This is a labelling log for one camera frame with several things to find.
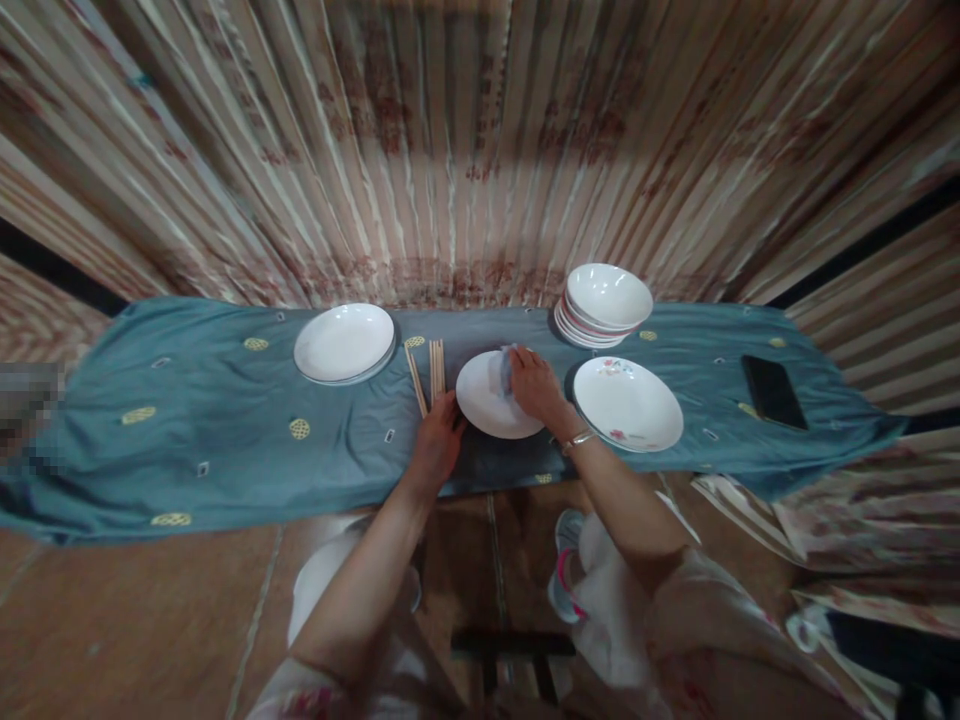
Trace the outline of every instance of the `shoe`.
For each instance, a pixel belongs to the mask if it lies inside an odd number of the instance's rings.
[[[557,544],[557,568],[550,577],[547,585],[547,599],[550,605],[563,622],[576,625],[587,614],[573,602],[573,596],[567,592],[560,582],[560,558],[568,552],[576,552],[580,546],[580,531],[583,529],[583,513],[578,510],[564,510],[560,513],[557,526],[554,530],[554,539]]]
[[[553,530],[553,539],[557,543],[557,555],[564,550],[577,550],[580,547],[580,531],[583,530],[583,513],[568,508],[560,513],[557,526]]]

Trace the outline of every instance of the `wooden chopsticks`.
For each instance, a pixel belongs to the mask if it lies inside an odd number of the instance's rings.
[[[420,384],[420,373],[417,371],[417,361],[406,345],[407,364],[410,366],[410,376],[413,378],[413,389],[417,394],[417,403],[420,405],[420,416],[427,416],[427,401],[424,399],[423,386]],[[443,340],[430,341],[430,407],[447,391],[447,373],[443,367]]]
[[[420,373],[417,372],[417,361],[413,359],[410,348],[404,345],[403,349],[407,351],[407,364],[410,365],[410,374],[413,376],[413,389],[417,393],[417,403],[420,405],[420,417],[426,417],[427,401],[423,399],[423,388],[420,387]]]
[[[443,367],[443,340],[430,341],[430,407],[447,391],[446,371]]]

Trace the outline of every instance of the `silver bracelet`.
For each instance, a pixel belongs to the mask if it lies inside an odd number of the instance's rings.
[[[592,437],[596,437],[597,434],[593,430],[584,430],[579,435],[575,435],[573,439],[568,440],[563,445],[560,446],[560,452],[564,455],[569,455],[570,451],[573,450],[577,445],[585,443]]]

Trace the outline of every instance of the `teal table runner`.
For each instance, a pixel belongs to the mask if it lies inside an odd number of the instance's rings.
[[[5,470],[0,524],[59,544],[110,543],[379,503],[420,422],[401,342],[443,338],[450,388],[477,353],[524,343],[550,361],[568,397],[576,368],[597,354],[564,342],[544,309],[396,310],[386,369],[325,387],[293,363],[297,334],[317,313],[176,297],[131,305],[74,373],[47,429]],[[427,345],[414,353],[426,385]],[[779,310],[660,303],[610,354],[659,375],[683,408],[677,445],[621,453],[641,471],[727,473],[775,500],[893,443],[906,425],[849,388]],[[756,417],[745,354],[786,365],[808,432]],[[470,428],[442,494],[574,474],[546,431],[507,441]]]

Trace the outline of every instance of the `smartphone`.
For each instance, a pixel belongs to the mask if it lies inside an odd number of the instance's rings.
[[[806,430],[807,420],[787,369],[780,363],[753,355],[744,355],[741,361],[757,415],[779,425]]]

